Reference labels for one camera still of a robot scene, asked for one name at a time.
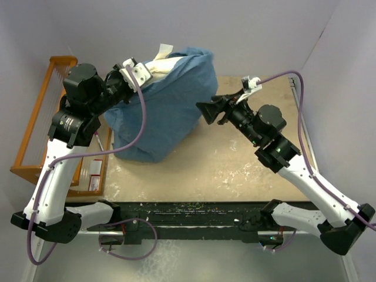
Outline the blue pillowcase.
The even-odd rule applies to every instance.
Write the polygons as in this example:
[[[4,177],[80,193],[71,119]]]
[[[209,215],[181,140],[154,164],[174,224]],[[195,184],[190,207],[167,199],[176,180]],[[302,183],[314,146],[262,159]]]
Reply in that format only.
[[[138,95],[128,105],[120,102],[104,114],[113,130],[115,156],[137,162],[158,163],[198,125],[201,113],[197,102],[208,102],[217,93],[214,55],[202,48],[189,47],[172,52],[183,56],[163,79],[142,87],[146,104],[146,126]]]

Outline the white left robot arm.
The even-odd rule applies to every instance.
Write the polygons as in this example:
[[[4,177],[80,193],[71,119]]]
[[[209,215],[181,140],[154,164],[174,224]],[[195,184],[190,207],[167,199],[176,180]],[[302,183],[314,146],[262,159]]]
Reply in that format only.
[[[121,216],[104,201],[82,210],[68,210],[65,199],[80,160],[100,127],[99,117],[119,102],[128,102],[146,82],[133,60],[115,65],[102,79],[88,63],[72,67],[63,80],[65,94],[48,130],[45,162],[28,205],[11,217],[11,223],[28,235],[66,244],[84,227],[101,224],[107,230],[120,226]]]

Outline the white pillow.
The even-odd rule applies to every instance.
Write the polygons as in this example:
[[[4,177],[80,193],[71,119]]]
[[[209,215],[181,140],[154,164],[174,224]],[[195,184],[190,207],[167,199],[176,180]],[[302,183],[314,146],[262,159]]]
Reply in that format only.
[[[171,57],[174,46],[161,43],[159,51],[155,58],[145,63],[149,72],[152,75],[150,83],[163,79],[174,68],[175,64],[183,58],[183,56]]]

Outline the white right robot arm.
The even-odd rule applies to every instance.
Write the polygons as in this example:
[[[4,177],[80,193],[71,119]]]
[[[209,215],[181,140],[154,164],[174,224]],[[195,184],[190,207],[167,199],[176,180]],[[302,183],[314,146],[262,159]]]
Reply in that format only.
[[[262,225],[268,230],[283,226],[310,233],[334,253],[346,255],[375,209],[349,199],[304,160],[299,148],[281,133],[287,122],[278,107],[263,105],[253,112],[247,101],[238,102],[237,98],[214,96],[196,106],[209,125],[222,113],[218,124],[230,122],[257,148],[255,154],[264,167],[292,183],[317,208],[306,210],[272,200],[263,210]]]

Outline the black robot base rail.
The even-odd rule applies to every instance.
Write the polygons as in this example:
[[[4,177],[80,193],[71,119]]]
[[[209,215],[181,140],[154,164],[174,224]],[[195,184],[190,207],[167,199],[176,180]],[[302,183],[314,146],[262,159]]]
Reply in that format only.
[[[265,202],[118,202],[116,227],[94,226],[89,231],[125,236],[125,244],[146,239],[237,240],[257,243],[268,235],[292,231],[262,214]]]

